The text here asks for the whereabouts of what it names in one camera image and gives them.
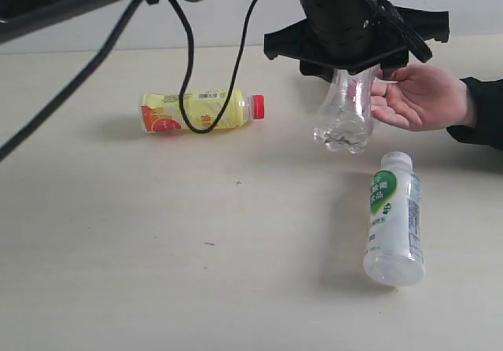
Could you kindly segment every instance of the white wall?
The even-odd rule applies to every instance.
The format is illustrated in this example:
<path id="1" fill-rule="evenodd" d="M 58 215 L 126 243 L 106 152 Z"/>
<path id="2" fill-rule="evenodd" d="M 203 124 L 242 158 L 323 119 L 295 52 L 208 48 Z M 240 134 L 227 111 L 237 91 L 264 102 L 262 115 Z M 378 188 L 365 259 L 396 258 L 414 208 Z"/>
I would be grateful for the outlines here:
<path id="1" fill-rule="evenodd" d="M 235 46 L 251 0 L 208 0 L 182 7 L 193 26 L 198 46 Z M 503 0 L 395 0 L 418 9 L 449 10 L 452 35 L 503 32 Z M 95 50 L 110 31 L 126 3 L 49 27 L 0 46 L 0 53 Z M 255 9 L 248 44 L 262 43 L 263 34 L 303 18 L 298 0 L 261 0 Z M 185 33 L 169 4 L 142 6 L 119 41 L 120 49 L 183 47 Z"/>

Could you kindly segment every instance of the robotic arm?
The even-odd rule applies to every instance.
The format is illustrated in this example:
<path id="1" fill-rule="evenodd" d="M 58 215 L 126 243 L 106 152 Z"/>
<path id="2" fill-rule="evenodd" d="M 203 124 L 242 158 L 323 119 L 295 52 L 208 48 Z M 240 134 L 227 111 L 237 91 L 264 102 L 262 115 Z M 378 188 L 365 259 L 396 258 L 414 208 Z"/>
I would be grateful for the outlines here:
<path id="1" fill-rule="evenodd" d="M 119 0 L 0 0 L 0 43 Z M 300 0 L 306 19 L 265 36 L 264 53 L 300 62 L 303 75 L 332 78 L 380 65 L 407 65 L 409 52 L 431 58 L 424 41 L 449 38 L 448 12 L 394 7 L 388 0 Z"/>

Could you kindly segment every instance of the clear plastic bottle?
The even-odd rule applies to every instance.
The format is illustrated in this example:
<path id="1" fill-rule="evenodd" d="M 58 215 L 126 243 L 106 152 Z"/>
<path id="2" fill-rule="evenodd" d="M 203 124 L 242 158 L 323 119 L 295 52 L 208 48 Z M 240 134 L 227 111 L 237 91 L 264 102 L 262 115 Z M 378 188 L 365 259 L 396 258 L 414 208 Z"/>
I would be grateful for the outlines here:
<path id="1" fill-rule="evenodd" d="M 376 73 L 377 66 L 356 75 L 345 70 L 334 72 L 314 128 L 314 139 L 329 151 L 364 151 L 373 131 L 370 90 Z"/>
<path id="2" fill-rule="evenodd" d="M 192 125 L 198 129 L 208 128 L 222 109 L 227 90 L 205 90 L 185 94 L 185 111 Z M 264 118 L 264 96 L 246 97 L 234 90 L 229 105 L 215 129 L 234 129 L 253 119 Z M 147 133 L 180 129 L 188 130 L 178 106 L 178 95 L 146 94 L 140 100 L 140 114 Z"/>
<path id="3" fill-rule="evenodd" d="M 424 277 L 420 245 L 420 181 L 412 159 L 391 152 L 370 187 L 369 238 L 363 268 L 376 282 L 406 287 Z"/>

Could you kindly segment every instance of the beige tabletop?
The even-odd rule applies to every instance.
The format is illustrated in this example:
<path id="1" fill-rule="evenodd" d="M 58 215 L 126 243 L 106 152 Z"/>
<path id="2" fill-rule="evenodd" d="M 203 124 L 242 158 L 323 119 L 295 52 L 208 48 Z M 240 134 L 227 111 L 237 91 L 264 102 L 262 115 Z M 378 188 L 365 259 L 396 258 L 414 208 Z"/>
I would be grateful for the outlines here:
<path id="1" fill-rule="evenodd" d="M 503 37 L 435 45 L 459 76 L 503 77 Z M 236 49 L 199 49 L 192 89 Z M 0 57 L 5 140 L 91 57 Z M 361 155 L 312 141 L 327 89 L 293 60 L 244 55 L 266 118 L 144 134 L 138 99 L 176 93 L 186 51 L 115 52 L 0 165 L 0 350 L 501 350 L 503 152 L 379 125 Z M 371 174 L 413 157 L 427 275 L 389 290 L 362 268 Z"/>

